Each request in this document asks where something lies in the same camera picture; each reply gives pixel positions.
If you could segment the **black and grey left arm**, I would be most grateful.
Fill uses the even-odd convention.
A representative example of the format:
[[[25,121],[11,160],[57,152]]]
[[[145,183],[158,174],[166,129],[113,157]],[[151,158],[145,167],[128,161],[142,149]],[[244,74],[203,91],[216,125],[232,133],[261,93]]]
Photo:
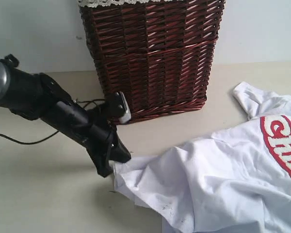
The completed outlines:
[[[49,75],[30,74],[18,65],[19,60],[11,54],[0,59],[0,107],[27,120],[40,119],[83,146],[101,177],[112,173],[110,161],[126,163],[131,159],[112,123],[114,118],[121,123],[131,118],[122,92],[93,100],[94,108],[86,109]]]

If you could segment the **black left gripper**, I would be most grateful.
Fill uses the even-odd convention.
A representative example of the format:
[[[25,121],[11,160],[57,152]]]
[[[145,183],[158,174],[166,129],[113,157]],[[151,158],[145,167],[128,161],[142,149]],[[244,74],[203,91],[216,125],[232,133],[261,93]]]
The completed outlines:
[[[111,113],[108,106],[96,106],[83,112],[83,123],[89,137],[87,152],[98,175],[106,178],[113,173],[109,160],[126,163],[131,159],[131,154],[119,137],[114,136],[115,128],[109,121]]]

